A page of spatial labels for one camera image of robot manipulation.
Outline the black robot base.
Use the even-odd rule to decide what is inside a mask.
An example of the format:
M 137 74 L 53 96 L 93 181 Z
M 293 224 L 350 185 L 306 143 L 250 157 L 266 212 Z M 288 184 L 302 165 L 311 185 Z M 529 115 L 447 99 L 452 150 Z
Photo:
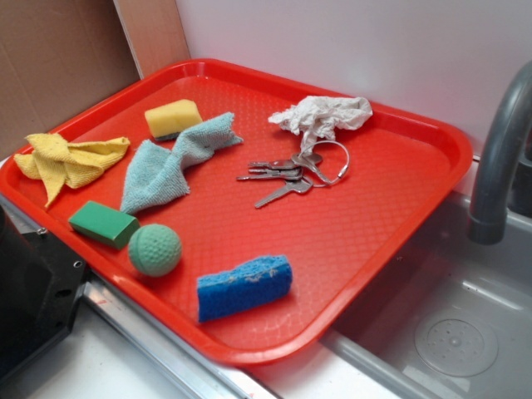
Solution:
M 71 333 L 87 272 L 55 234 L 21 233 L 1 211 L 1 383 Z

